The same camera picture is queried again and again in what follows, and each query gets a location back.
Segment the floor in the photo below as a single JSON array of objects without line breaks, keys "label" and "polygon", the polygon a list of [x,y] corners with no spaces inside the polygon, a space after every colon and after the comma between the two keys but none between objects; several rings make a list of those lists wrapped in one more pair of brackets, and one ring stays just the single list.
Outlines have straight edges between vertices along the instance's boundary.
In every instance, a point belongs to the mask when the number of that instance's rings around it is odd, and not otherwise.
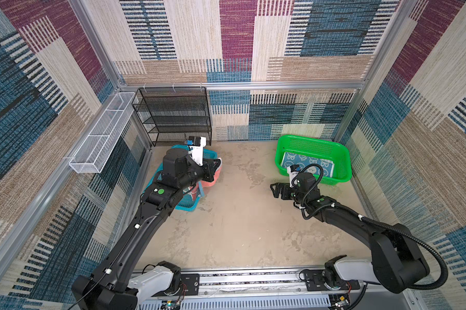
[{"label": "floor", "polygon": [[[341,254],[370,256],[354,237],[316,219],[304,220],[292,202],[274,199],[269,184],[288,182],[274,164],[276,145],[249,141],[208,146],[223,159],[217,183],[195,211],[173,211],[136,269],[161,260],[182,268],[211,268],[318,265]],[[154,149],[145,186],[168,149]],[[350,182],[319,188],[364,214]]]}]

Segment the white wire shelf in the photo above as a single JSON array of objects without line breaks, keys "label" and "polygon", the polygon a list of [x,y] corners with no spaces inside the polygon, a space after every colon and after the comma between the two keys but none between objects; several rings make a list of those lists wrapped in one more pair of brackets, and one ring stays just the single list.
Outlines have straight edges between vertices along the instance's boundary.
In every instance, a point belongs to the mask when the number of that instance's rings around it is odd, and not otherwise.
[{"label": "white wire shelf", "polygon": [[69,166],[76,173],[102,172],[133,113],[131,104],[134,100],[138,102],[133,92],[118,93],[114,96],[69,162]]}]

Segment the blue basket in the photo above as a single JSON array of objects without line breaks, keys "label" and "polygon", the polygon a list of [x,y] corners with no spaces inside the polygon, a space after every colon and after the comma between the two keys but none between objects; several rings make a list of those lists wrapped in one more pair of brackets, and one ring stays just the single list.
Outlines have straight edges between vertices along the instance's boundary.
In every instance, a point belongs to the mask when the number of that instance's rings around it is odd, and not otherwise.
[{"label": "blue basket", "polygon": [[[172,148],[182,148],[182,149],[188,150],[188,146],[186,145],[174,145]],[[217,158],[217,157],[218,157],[218,154],[216,152],[204,149],[204,158]],[[161,170],[162,170],[162,164],[159,165],[159,168],[157,168],[157,171],[161,171]],[[157,171],[154,173],[154,176],[150,179],[149,183],[145,187],[146,189],[154,181]],[[184,210],[184,211],[193,211],[197,207],[200,197],[203,195],[204,195],[204,190],[202,189],[202,183],[199,182],[199,194],[197,198],[193,201],[191,195],[185,195],[183,199],[180,200],[178,205],[176,205],[175,209]]]}]

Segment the green plastic basket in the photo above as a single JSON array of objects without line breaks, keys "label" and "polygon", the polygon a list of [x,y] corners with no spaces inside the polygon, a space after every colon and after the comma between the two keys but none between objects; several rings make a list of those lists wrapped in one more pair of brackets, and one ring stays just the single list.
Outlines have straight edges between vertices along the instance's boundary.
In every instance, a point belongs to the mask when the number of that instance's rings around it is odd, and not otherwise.
[{"label": "green plastic basket", "polygon": [[285,152],[332,160],[335,165],[333,177],[323,177],[321,180],[323,184],[335,185],[347,182],[352,177],[350,153],[345,146],[339,143],[289,134],[280,137],[276,148],[275,162],[279,173],[287,176],[286,168],[281,166]]}]

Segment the black wire rack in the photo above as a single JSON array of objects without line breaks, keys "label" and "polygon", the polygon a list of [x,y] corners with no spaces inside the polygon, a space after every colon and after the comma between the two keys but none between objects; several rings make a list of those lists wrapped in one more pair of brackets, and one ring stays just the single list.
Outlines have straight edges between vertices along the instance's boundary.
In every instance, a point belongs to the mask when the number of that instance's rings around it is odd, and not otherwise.
[{"label": "black wire rack", "polygon": [[154,146],[183,144],[189,136],[205,136],[212,126],[205,87],[139,88],[133,108]]}]

